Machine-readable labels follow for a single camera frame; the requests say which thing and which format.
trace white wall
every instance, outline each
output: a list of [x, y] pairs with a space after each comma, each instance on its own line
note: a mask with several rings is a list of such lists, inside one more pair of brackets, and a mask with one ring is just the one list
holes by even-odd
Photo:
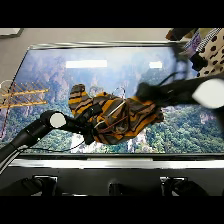
[[0, 28], [0, 35], [17, 34], [20, 28]]

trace white circular joint cap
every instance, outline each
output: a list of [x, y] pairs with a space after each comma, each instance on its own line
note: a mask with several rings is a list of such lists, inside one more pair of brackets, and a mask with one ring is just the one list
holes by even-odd
[[224, 106], [224, 81], [222, 79], [210, 79], [203, 82], [195, 90], [192, 98], [209, 109]]
[[66, 124], [65, 117], [62, 113], [55, 113], [50, 118], [50, 124], [54, 128], [60, 128]]

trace metal frame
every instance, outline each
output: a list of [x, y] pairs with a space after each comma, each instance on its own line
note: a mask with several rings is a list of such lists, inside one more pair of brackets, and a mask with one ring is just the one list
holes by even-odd
[[[185, 41], [176, 43], [185, 45]], [[49, 43], [28, 47], [13, 81], [29, 50], [71, 49], [71, 48], [109, 48], [109, 47], [169, 47], [170, 41], [112, 41]], [[21, 154], [10, 166], [51, 167], [51, 168], [139, 168], [139, 169], [186, 169], [186, 168], [224, 168], [224, 154]]]

